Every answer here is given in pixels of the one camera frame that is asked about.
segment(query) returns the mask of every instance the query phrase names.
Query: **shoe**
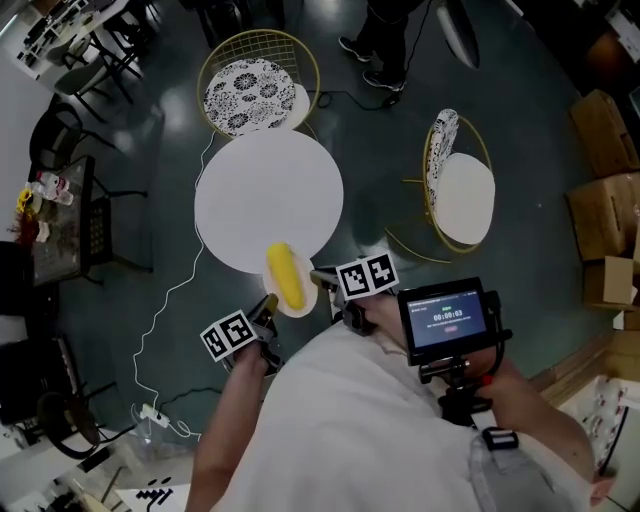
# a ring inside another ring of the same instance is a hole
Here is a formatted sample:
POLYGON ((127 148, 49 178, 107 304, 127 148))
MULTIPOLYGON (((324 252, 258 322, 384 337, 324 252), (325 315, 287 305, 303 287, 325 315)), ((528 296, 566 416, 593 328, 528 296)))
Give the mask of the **shoe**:
POLYGON ((390 80, 382 71, 365 71, 362 78, 372 87, 391 89, 393 92, 400 92, 404 89, 404 80, 390 80))
POLYGON ((345 52, 353 53, 360 62, 369 62, 371 57, 373 57, 373 53, 366 54, 358 52, 356 42, 346 37, 339 37, 338 44, 342 46, 345 52))

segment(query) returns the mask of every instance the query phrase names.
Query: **black mount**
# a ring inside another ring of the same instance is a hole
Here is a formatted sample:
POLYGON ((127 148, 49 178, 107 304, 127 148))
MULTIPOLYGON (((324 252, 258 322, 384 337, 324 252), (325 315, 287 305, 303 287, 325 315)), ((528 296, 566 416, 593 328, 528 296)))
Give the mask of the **black mount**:
POLYGON ((420 382, 423 384, 428 384, 437 376, 443 377, 449 384, 446 395, 441 397, 438 403, 442 407, 442 418, 456 425, 472 426, 472 414, 491 409, 491 400, 477 397, 475 394, 484 385, 486 376, 493 376, 500 367, 504 356, 504 342, 513 336, 510 329, 502 328, 498 292, 485 292, 484 299, 488 312, 487 328, 494 337, 496 349, 496 359, 489 371, 482 377, 466 377, 465 371, 469 361, 464 358, 464 354, 434 361, 418 369, 420 382))

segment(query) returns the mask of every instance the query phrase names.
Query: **white desk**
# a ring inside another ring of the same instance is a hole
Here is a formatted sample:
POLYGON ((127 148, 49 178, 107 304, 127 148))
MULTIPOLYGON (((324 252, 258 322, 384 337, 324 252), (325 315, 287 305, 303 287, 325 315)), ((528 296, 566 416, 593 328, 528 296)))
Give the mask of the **white desk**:
POLYGON ((267 248, 289 244, 312 258, 340 220, 338 166, 311 137, 265 129, 232 140, 207 164, 195 219, 207 248, 242 272, 262 274, 267 248))
MULTIPOLYGON (((114 16, 120 14, 129 3, 130 0, 116 0, 113 4, 107 7, 102 12, 94 12, 93 19, 90 23, 86 25, 82 25, 80 22, 80 16, 76 19, 75 23, 72 26, 68 26, 64 28, 59 34, 58 38, 55 40, 53 44, 49 47, 61 46, 65 43, 68 43, 73 38, 80 41, 82 38, 90 35, 95 30, 99 29, 109 21, 114 16)), ((69 8, 73 7, 74 3, 69 4, 69 8)), ((27 36, 27 33, 31 29, 31 27, 38 21, 36 19, 30 25, 26 25, 21 21, 22 16, 19 15, 18 19, 11 24, 0 38, 0 46, 9 53, 9 60, 13 62, 18 68, 20 68, 23 72, 28 74, 34 80, 41 80, 45 86, 52 88, 53 84, 57 81, 60 76, 62 76, 67 70, 64 68, 60 68, 59 66, 55 66, 51 62, 47 61, 44 58, 46 54, 46 49, 43 49, 41 58, 33 64, 33 66, 28 67, 23 62, 17 59, 18 53, 24 51, 24 39, 27 36)))

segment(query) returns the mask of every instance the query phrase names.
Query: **display screen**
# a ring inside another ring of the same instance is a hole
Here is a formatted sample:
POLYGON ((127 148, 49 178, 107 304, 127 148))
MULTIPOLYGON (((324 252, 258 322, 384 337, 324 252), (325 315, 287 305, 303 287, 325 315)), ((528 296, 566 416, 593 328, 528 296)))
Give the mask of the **display screen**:
POLYGON ((421 299, 407 304, 416 348, 487 330, 477 291, 421 299))

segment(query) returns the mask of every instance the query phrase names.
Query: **black cable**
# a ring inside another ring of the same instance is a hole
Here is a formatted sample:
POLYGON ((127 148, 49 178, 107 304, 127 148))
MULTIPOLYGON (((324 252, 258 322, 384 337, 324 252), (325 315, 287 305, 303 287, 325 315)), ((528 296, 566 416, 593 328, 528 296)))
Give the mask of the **black cable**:
POLYGON ((100 443, 101 444, 102 443, 111 443, 111 442, 115 441, 116 439, 122 437, 123 435, 131 432, 134 428, 136 428, 136 426, 135 425, 131 425, 130 427, 125 428, 122 432, 120 432, 119 434, 116 434, 113 437, 107 437, 105 435, 105 433, 101 429, 98 429, 98 432, 100 432, 100 435, 102 437, 104 437, 104 439, 102 441, 100 441, 100 443))
POLYGON ((365 105, 363 105, 362 103, 360 103, 357 99, 355 99, 355 97, 353 97, 351 95, 351 93, 349 91, 320 91, 320 96, 318 96, 318 109, 322 110, 323 108, 327 108, 329 105, 331 105, 331 103, 333 102, 333 95, 334 94, 346 94, 347 96, 349 96, 349 98, 351 98, 351 100, 358 105, 358 107, 360 107, 362 110, 366 110, 366 111, 374 111, 374 110, 384 110, 387 109, 389 107, 385 106, 384 104, 379 105, 377 107, 367 107, 365 105))
POLYGON ((413 48, 411 49, 411 54, 409 55, 409 60, 407 61, 407 68, 404 70, 404 77, 402 78, 403 86, 407 81, 407 74, 409 73, 409 68, 411 67, 411 60, 413 59, 413 54, 416 52, 416 46, 418 46, 418 41, 420 40, 420 36, 422 35, 424 22, 427 21, 427 15, 429 14, 429 9, 431 8, 431 2, 433 2, 433 0, 429 0, 429 2, 427 3, 427 10, 424 11, 424 16, 422 17, 422 23, 420 23, 420 30, 418 30, 418 36, 416 37, 416 40, 413 42, 413 48))
POLYGON ((160 403, 160 405, 158 405, 158 412, 162 412, 162 408, 164 406, 172 404, 173 402, 175 402, 176 400, 179 400, 180 398, 184 398, 185 396, 189 396, 191 393, 203 393, 205 391, 211 391, 212 393, 216 393, 218 395, 222 394, 222 390, 221 389, 216 389, 216 388, 212 388, 212 387, 193 388, 193 389, 190 389, 189 391, 185 391, 184 393, 180 393, 179 395, 174 396, 170 400, 166 400, 166 401, 160 403))
POLYGON ((620 505, 620 503, 618 503, 616 500, 614 500, 613 498, 610 498, 609 496, 605 496, 605 498, 607 498, 611 503, 613 503, 614 505, 616 505, 617 507, 619 507, 621 510, 624 510, 624 512, 631 512, 628 508, 623 507, 622 505, 620 505))

